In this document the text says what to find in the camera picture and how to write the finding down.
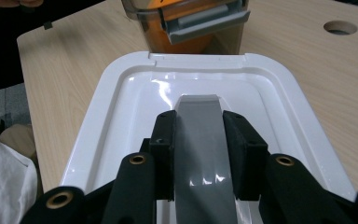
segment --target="beige object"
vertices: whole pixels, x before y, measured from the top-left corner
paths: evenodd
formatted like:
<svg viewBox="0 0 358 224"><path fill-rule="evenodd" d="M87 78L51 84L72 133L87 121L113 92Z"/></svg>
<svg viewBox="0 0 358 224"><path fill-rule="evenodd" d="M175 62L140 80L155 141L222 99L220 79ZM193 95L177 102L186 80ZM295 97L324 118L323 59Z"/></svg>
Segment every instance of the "beige object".
<svg viewBox="0 0 358 224"><path fill-rule="evenodd" d="M248 8L240 54L265 55L295 75L358 190L358 7L250 0ZM345 21L344 27L348 21L357 30L333 35L324 29L330 21ZM119 0L107 0L18 38L44 190L60 184L103 70L120 56L147 50L137 22Z"/></svg>

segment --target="finger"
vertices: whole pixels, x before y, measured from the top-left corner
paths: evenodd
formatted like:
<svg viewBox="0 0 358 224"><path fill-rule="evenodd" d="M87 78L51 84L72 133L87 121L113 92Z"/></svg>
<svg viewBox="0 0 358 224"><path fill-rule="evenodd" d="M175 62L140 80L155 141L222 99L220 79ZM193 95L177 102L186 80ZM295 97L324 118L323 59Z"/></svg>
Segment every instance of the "finger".
<svg viewBox="0 0 358 224"><path fill-rule="evenodd" d="M20 0L20 4L25 7L40 7L43 0Z"/></svg>

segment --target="white sleeve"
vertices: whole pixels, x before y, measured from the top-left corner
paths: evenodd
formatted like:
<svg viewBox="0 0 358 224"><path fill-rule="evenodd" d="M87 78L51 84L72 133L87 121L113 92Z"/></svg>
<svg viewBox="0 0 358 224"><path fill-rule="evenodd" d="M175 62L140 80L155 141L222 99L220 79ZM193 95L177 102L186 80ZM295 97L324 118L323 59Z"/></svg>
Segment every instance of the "white sleeve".
<svg viewBox="0 0 358 224"><path fill-rule="evenodd" d="M0 143L0 224L20 223L34 204L36 193L34 163Z"/></svg>

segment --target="human hand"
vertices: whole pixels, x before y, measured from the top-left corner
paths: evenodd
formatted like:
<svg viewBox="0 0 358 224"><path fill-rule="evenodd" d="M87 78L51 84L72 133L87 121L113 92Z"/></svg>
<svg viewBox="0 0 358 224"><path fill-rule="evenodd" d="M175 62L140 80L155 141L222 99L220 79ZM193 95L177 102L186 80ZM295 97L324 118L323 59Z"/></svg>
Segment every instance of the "human hand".
<svg viewBox="0 0 358 224"><path fill-rule="evenodd" d="M25 7L39 7L44 0L0 0L0 7L18 7L23 5Z"/></svg>

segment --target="floor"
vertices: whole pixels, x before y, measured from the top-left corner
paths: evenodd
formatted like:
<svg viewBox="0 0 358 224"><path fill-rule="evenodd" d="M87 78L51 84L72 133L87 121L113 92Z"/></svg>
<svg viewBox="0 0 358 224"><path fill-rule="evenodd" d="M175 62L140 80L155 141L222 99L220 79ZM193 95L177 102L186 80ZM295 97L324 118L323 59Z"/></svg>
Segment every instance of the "floor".
<svg viewBox="0 0 358 224"><path fill-rule="evenodd" d="M7 128L16 123L31 123L24 84L0 90L0 121L1 120L5 122Z"/></svg>

